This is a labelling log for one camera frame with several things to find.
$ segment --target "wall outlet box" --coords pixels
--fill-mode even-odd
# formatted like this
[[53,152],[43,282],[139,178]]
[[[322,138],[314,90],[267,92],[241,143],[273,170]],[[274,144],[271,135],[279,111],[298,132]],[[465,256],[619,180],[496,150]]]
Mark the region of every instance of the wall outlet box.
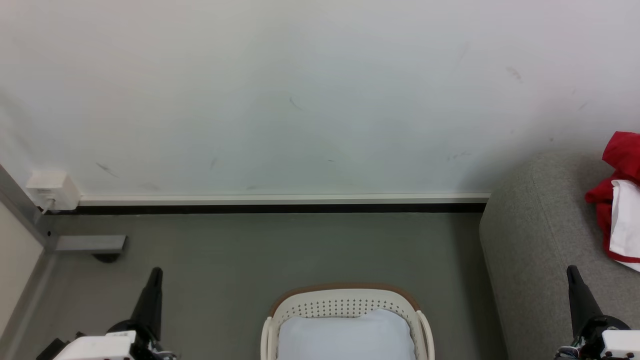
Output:
[[50,210],[73,210],[80,201],[80,191],[64,171],[35,171],[26,189],[41,208],[53,199],[55,202]]

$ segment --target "white cloth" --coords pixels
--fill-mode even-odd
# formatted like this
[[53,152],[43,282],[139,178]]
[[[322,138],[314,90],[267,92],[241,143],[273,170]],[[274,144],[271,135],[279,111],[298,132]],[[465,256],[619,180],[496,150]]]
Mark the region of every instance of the white cloth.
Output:
[[[628,180],[612,180],[611,240],[609,250],[640,258],[640,189]],[[640,272],[640,263],[619,263]]]
[[300,318],[280,326],[278,360],[415,360],[409,325],[377,309],[358,318]]

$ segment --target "black floor trim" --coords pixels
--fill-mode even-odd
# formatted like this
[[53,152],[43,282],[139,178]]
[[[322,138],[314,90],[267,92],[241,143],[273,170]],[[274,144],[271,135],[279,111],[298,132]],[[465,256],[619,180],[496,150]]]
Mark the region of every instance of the black floor trim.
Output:
[[263,214],[263,213],[482,213],[486,204],[322,204],[78,206],[51,215]]

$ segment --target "white laundry basket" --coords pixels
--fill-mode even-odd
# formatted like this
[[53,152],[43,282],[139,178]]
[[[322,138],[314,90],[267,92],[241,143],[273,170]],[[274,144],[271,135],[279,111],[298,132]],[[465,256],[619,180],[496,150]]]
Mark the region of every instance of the white laundry basket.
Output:
[[434,360],[431,327],[418,303],[407,292],[386,284],[326,284],[286,293],[264,322],[260,359],[277,359],[280,326],[292,317],[356,318],[375,309],[402,316],[409,325],[416,360]]

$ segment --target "basket rim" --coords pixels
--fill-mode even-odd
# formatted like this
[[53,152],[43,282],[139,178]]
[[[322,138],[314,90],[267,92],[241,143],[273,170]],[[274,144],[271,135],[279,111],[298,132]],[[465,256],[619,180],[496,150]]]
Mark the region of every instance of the basket rim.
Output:
[[278,307],[280,307],[280,305],[285,300],[287,300],[289,297],[292,297],[294,295],[299,295],[302,293],[311,293],[314,291],[347,290],[347,289],[354,289],[354,290],[369,289],[369,290],[391,291],[402,296],[405,300],[407,300],[407,302],[409,302],[409,305],[412,306],[413,310],[415,311],[420,310],[420,306],[418,305],[418,302],[413,298],[413,296],[411,296],[411,294],[409,294],[404,289],[398,288],[397,286],[385,284],[382,282],[331,282],[328,284],[304,286],[302,288],[296,288],[296,289],[285,292],[278,298],[278,300],[276,300],[275,303],[273,303],[273,305],[271,306],[271,310],[269,310],[269,316],[273,317],[276,311],[278,310]]

